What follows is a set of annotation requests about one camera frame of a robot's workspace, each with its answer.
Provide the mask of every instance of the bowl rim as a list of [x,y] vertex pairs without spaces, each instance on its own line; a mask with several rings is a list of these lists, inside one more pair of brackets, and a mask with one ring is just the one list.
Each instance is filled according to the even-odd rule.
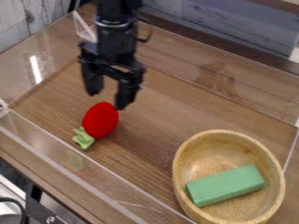
[[[267,210],[266,213],[263,213],[258,218],[255,218],[254,220],[247,220],[247,221],[231,221],[231,220],[223,220],[220,218],[216,218],[214,216],[211,216],[208,213],[203,212],[203,210],[200,208],[198,208],[190,198],[187,197],[187,194],[183,190],[183,188],[180,187],[179,184],[179,177],[176,175],[178,173],[178,160],[183,154],[183,151],[186,149],[186,146],[190,144],[190,142],[192,142],[195,139],[198,139],[199,137],[207,136],[210,134],[231,134],[232,136],[238,136],[242,137],[243,139],[247,139],[252,144],[255,144],[260,150],[264,151],[264,153],[268,155],[274,165],[275,165],[275,169],[278,172],[278,176],[279,176],[279,182],[280,182],[280,188],[279,188],[279,195],[276,197],[275,203],[274,205],[270,207],[270,209]],[[267,221],[274,214],[276,213],[279,207],[282,206],[283,200],[284,200],[284,196],[286,196],[286,177],[283,174],[283,169],[282,166],[276,160],[275,155],[272,154],[272,152],[270,151],[270,149],[256,140],[254,139],[251,136],[247,136],[234,130],[226,130],[226,129],[212,129],[212,130],[206,130],[198,134],[195,134],[194,136],[191,136],[184,143],[182,144],[179,150],[175,153],[175,157],[174,157],[174,161],[172,161],[172,187],[174,190],[179,193],[179,195],[176,195],[176,198],[180,197],[183,199],[183,202],[187,204],[187,206],[190,207],[190,209],[192,210],[194,213],[196,213],[200,217],[203,217],[206,220],[212,221],[214,223],[219,223],[219,224],[248,224],[248,223],[263,223],[264,221]]]

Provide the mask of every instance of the wooden bowl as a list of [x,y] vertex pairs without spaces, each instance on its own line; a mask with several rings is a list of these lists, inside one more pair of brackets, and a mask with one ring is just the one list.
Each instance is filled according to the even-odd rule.
[[[187,182],[250,164],[256,165],[266,187],[198,208],[184,191]],[[172,162],[172,185],[183,211],[200,224],[267,223],[286,195],[284,175],[275,156],[254,138],[228,130],[202,132],[183,143]]]

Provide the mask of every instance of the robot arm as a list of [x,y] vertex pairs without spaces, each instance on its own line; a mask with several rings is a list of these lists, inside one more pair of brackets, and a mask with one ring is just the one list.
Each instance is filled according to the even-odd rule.
[[97,43],[79,44],[83,80],[89,95],[100,93],[104,75],[115,79],[117,93],[115,107],[121,110],[135,101],[143,83],[145,67],[136,60],[139,17],[143,0],[97,0]]

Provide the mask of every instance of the wooden table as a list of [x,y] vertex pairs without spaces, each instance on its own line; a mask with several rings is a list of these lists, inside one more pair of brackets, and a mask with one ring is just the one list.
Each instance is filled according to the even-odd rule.
[[[92,10],[89,4],[80,10],[89,23]],[[137,54],[148,66],[145,89],[120,113],[116,132],[81,153],[71,141],[72,129],[80,126],[93,104],[113,101],[116,83],[105,79],[103,93],[87,96],[76,59],[77,41],[69,15],[1,55],[0,97],[13,111],[9,117],[3,117],[0,126],[11,127],[9,119],[16,120],[15,133],[25,141],[15,141],[0,131],[0,156],[92,223],[139,222],[131,214],[123,214],[121,208],[115,209],[99,192],[143,220],[162,215],[168,217],[168,223],[179,223],[176,219],[188,223],[171,217],[171,210],[156,212],[162,206],[137,190],[133,192],[132,186],[113,175],[183,213],[174,196],[172,161],[180,144],[198,132],[224,129],[250,135],[284,166],[298,131],[294,126],[299,115],[298,77],[155,28],[154,39],[139,46]],[[37,86],[33,60],[41,77],[51,76]],[[294,157],[286,173],[284,204],[270,223],[296,220],[295,160]],[[145,206],[145,202],[147,207],[140,208],[137,203]]]

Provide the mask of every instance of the green sponge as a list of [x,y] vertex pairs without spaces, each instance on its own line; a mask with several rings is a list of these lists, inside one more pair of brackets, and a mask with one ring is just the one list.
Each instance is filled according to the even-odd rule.
[[192,203],[204,207],[263,188],[266,181],[254,164],[187,183]]

